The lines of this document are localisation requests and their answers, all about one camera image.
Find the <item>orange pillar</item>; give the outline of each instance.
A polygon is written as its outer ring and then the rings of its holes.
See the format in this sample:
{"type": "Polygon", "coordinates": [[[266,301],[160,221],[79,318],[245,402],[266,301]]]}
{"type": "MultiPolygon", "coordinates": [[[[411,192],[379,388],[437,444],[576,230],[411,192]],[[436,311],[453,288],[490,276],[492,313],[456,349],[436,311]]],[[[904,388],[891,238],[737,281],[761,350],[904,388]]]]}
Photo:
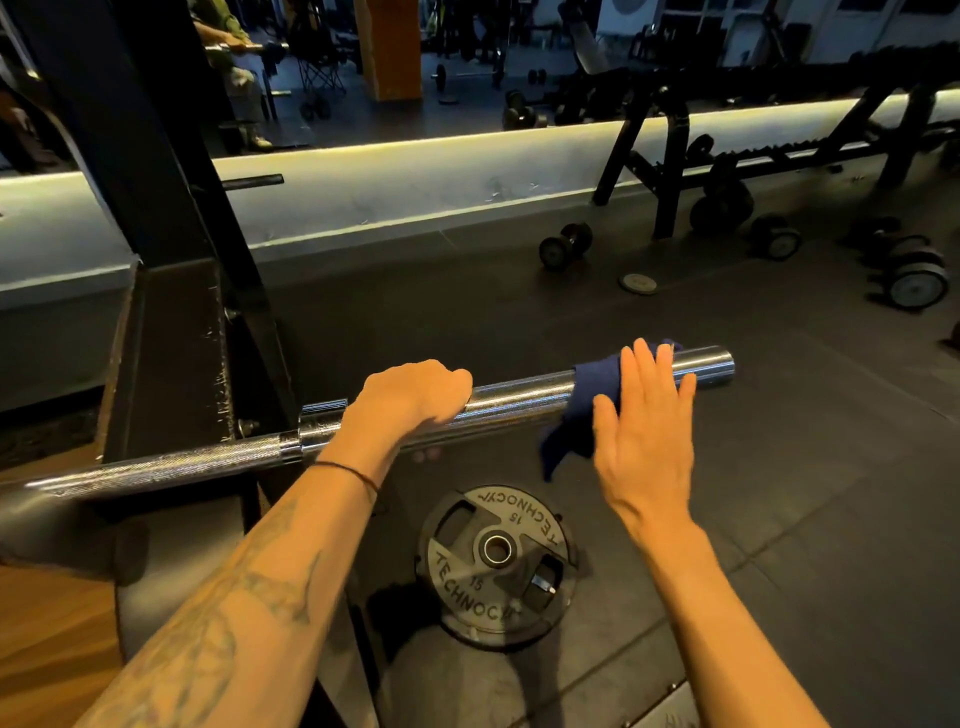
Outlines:
{"type": "Polygon", "coordinates": [[[419,99],[417,0],[354,0],[363,75],[376,101],[419,99]]]}

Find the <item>hand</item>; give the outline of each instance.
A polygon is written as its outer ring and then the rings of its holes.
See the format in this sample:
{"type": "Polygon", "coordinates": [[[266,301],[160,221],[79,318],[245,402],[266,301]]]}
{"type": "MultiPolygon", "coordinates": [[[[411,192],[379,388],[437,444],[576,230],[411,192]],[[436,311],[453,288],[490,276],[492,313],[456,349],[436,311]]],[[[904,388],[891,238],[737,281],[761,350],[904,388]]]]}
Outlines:
{"type": "Polygon", "coordinates": [[[452,420],[467,404],[472,387],[466,369],[450,372],[436,359],[404,364],[368,376],[344,418],[362,418],[366,427],[399,441],[452,420]]]}
{"type": "Polygon", "coordinates": [[[224,43],[229,51],[236,56],[242,56],[247,52],[247,41],[230,33],[224,33],[224,43]]]}
{"type": "Polygon", "coordinates": [[[593,400],[596,452],[604,498],[645,551],[693,524],[688,503],[693,471],[693,396],[696,376],[678,391],[673,349],[661,344],[654,361],[637,339],[620,353],[620,415],[609,397],[593,400]]]}

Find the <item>barbell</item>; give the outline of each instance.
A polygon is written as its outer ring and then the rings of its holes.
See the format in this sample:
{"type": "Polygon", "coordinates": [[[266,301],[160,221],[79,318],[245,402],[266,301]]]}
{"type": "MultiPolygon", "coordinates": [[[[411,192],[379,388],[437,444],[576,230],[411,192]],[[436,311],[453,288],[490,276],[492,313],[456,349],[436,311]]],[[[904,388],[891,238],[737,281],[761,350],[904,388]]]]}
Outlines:
{"type": "MultiPolygon", "coordinates": [[[[695,374],[701,386],[724,383],[733,377],[733,357],[721,347],[676,352],[674,378],[679,381],[688,373],[695,374]]],[[[574,372],[570,370],[476,387],[467,406],[453,420],[410,438],[402,449],[426,448],[553,418],[566,408],[573,386],[574,372]]],[[[0,483],[0,495],[26,491],[81,500],[104,499],[309,462],[340,429],[346,407],[346,400],[307,405],[300,415],[299,428],[288,432],[0,483]]]]}

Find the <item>black rubber floor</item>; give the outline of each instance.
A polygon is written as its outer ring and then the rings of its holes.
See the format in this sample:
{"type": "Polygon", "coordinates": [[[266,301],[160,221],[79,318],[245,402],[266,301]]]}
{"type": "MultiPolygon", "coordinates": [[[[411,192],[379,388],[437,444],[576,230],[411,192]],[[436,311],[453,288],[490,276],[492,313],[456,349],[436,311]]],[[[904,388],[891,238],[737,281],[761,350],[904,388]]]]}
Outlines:
{"type": "MultiPolygon", "coordinates": [[[[870,162],[753,185],[759,211],[801,209],[807,242],[783,264],[749,259],[733,239],[648,245],[644,196],[343,253],[357,257],[352,272],[330,256],[310,271],[274,266],[300,396],[352,396],[370,372],[430,356],[486,383],[566,369],[638,335],[723,344],[738,373],[698,399],[693,512],[734,586],[834,726],[960,724],[960,359],[938,343],[956,295],[922,315],[872,303],[865,270],[830,240],[872,208],[955,251],[960,182],[918,173],[883,197],[868,194],[875,175],[870,162]],[[580,215],[596,229],[588,260],[545,274],[537,242],[580,215]],[[657,279],[658,295],[617,288],[631,271],[657,279]]],[[[386,728],[613,728],[682,678],[590,464],[564,461],[543,484],[539,437],[512,431],[440,462],[397,463],[349,587],[386,728]],[[509,656],[449,637],[414,584],[433,504],[486,483],[547,499],[584,554],[560,627],[509,656]]]]}

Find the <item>dumbbell rack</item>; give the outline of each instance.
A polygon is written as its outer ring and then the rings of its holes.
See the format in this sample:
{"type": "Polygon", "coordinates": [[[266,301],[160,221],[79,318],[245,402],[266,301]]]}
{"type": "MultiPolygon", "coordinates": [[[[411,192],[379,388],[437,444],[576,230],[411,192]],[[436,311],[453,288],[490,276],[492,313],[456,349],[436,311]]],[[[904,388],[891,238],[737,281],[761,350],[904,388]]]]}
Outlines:
{"type": "Polygon", "coordinates": [[[960,138],[960,120],[929,122],[937,91],[958,80],[960,44],[955,42],[922,49],[886,48],[849,63],[638,72],[632,78],[633,100],[592,200],[605,205],[620,172],[630,170],[658,198],[653,237],[662,239],[673,235],[680,193],[685,189],[874,155],[887,155],[878,184],[895,187],[906,178],[917,151],[960,138]],[[780,89],[803,97],[864,86],[866,91],[825,138],[717,157],[687,151],[689,100],[772,97],[780,89]],[[898,88],[910,89],[900,125],[890,129],[871,121],[898,88]],[[667,119],[662,163],[651,163],[634,149],[643,121],[653,109],[667,119]]]}

